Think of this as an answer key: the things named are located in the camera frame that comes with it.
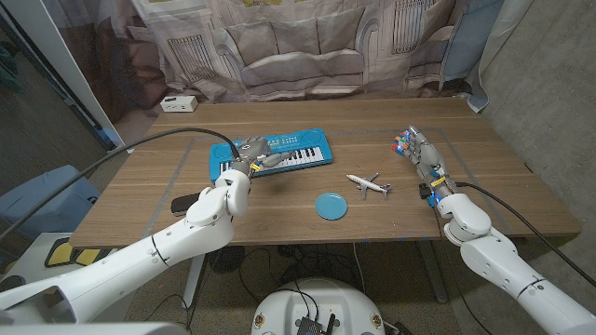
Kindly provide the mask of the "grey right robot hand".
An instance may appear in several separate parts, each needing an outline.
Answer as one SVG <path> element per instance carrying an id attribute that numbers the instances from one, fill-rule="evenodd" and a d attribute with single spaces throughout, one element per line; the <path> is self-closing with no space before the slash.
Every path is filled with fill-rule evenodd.
<path id="1" fill-rule="evenodd" d="M 411 160 L 423 181 L 420 196 L 432 208 L 449 195 L 457 193 L 457 186 L 450 178 L 443 156 L 414 126 L 408 126 L 403 135 L 404 155 Z"/>

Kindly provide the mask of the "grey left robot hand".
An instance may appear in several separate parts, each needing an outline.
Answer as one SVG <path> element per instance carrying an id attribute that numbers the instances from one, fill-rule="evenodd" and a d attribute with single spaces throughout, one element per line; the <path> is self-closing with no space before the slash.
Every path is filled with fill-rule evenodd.
<path id="1" fill-rule="evenodd" d="M 248 138 L 237 147 L 238 157 L 231 163 L 231 168 L 251 177 L 261 168 L 271 168 L 285 159 L 295 157 L 294 152 L 274 154 L 265 137 Z"/>

